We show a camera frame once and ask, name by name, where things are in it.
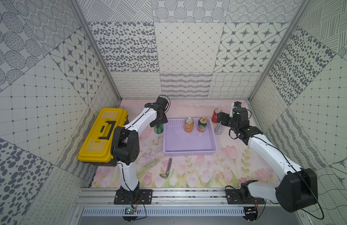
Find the red cola can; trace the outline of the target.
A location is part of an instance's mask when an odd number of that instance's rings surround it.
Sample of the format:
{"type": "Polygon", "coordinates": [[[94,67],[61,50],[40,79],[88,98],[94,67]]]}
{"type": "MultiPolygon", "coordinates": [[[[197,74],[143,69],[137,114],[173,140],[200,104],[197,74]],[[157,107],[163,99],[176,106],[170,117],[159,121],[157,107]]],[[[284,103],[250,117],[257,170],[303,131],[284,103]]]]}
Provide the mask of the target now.
{"type": "Polygon", "coordinates": [[[212,118],[211,118],[211,120],[212,120],[213,123],[215,123],[215,124],[218,123],[218,122],[217,122],[218,114],[221,113],[221,112],[222,112],[222,110],[219,109],[219,108],[217,108],[217,109],[215,109],[215,110],[213,111],[213,115],[212,115],[212,118]]]}

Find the green soda can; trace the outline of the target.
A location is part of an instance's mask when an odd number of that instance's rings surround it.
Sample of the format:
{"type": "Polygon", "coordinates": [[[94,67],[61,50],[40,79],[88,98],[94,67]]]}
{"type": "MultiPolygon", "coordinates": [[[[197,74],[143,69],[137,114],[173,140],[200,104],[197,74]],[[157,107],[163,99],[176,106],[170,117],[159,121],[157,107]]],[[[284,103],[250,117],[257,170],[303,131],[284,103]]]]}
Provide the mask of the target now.
{"type": "Polygon", "coordinates": [[[164,125],[163,124],[155,125],[154,131],[156,134],[162,134],[164,131],[164,125]]]}

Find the orange soda can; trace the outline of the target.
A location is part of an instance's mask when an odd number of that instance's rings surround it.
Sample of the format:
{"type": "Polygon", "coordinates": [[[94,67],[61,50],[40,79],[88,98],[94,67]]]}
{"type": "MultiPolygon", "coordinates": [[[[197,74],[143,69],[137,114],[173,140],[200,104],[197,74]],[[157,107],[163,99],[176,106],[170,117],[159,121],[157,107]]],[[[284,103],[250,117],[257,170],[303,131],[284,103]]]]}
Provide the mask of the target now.
{"type": "Polygon", "coordinates": [[[192,118],[187,118],[184,123],[184,130],[187,133],[191,133],[194,127],[194,120],[192,118]]]}

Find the green gold-top drink can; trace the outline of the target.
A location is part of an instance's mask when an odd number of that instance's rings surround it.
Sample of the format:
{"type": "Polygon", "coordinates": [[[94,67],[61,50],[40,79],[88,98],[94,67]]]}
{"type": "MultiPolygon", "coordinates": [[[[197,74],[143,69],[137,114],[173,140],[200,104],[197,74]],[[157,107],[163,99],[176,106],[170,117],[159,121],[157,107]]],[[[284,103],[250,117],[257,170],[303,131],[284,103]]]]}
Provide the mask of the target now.
{"type": "Polygon", "coordinates": [[[205,117],[202,117],[198,120],[198,127],[197,130],[201,133],[205,132],[207,127],[207,119],[205,117]]]}

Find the purple perforated plastic basket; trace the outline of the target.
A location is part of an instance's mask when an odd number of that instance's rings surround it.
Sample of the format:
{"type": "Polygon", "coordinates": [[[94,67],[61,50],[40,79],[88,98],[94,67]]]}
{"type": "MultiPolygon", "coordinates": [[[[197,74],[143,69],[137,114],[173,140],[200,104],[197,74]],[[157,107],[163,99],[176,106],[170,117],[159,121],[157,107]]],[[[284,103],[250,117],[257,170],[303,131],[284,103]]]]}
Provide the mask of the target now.
{"type": "Polygon", "coordinates": [[[194,118],[193,131],[184,131],[185,119],[169,119],[164,124],[163,152],[167,156],[213,155],[218,150],[213,123],[207,119],[204,132],[197,130],[198,118],[194,118]]]}

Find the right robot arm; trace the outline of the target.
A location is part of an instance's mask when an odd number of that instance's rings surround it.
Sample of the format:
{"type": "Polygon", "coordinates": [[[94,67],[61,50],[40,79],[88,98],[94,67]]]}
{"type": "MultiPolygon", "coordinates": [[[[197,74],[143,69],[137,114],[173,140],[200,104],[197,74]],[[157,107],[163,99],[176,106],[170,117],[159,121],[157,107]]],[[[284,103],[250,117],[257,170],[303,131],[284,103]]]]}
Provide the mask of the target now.
{"type": "Polygon", "coordinates": [[[231,113],[218,113],[217,122],[219,126],[228,127],[229,132],[235,133],[236,139],[256,151],[270,165],[280,182],[275,186],[258,180],[245,181],[239,192],[242,200],[266,199],[279,204],[287,212],[295,212],[319,202],[316,173],[289,159],[270,143],[259,128],[251,126],[246,108],[235,102],[231,113]]]}

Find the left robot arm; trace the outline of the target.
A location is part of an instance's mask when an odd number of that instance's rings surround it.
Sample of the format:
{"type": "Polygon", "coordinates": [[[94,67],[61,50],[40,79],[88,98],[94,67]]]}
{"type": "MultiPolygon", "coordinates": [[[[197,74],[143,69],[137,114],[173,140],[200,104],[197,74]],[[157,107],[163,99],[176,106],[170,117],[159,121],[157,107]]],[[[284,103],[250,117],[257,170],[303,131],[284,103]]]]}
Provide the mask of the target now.
{"type": "Polygon", "coordinates": [[[136,196],[139,193],[135,164],[140,152],[139,136],[148,126],[155,127],[167,123],[166,112],[169,106],[169,97],[160,95],[154,103],[145,104],[143,111],[132,122],[115,128],[111,154],[121,172],[121,190],[124,194],[136,196]]]}

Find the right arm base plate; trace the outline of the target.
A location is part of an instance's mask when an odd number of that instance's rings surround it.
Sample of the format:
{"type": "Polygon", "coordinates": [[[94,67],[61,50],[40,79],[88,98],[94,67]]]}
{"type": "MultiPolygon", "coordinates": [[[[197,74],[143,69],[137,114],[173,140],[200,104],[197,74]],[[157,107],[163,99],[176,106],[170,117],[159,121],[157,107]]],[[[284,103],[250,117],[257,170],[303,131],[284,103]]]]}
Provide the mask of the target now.
{"type": "Polygon", "coordinates": [[[242,204],[251,204],[255,205],[256,203],[259,205],[264,205],[265,200],[262,198],[247,198],[244,200],[242,197],[239,195],[239,191],[233,188],[225,189],[226,193],[226,199],[228,204],[237,204],[237,205],[242,205],[242,204]]]}

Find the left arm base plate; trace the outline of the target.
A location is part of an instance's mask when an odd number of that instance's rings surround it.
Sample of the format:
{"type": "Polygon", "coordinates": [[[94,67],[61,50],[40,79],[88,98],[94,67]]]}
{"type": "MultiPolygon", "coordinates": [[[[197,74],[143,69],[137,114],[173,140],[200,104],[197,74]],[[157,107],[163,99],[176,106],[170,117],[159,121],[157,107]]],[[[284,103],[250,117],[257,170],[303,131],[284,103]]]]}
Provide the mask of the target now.
{"type": "Polygon", "coordinates": [[[138,189],[134,191],[120,188],[116,191],[114,204],[115,205],[132,205],[132,204],[151,204],[152,189],[138,189]]]}

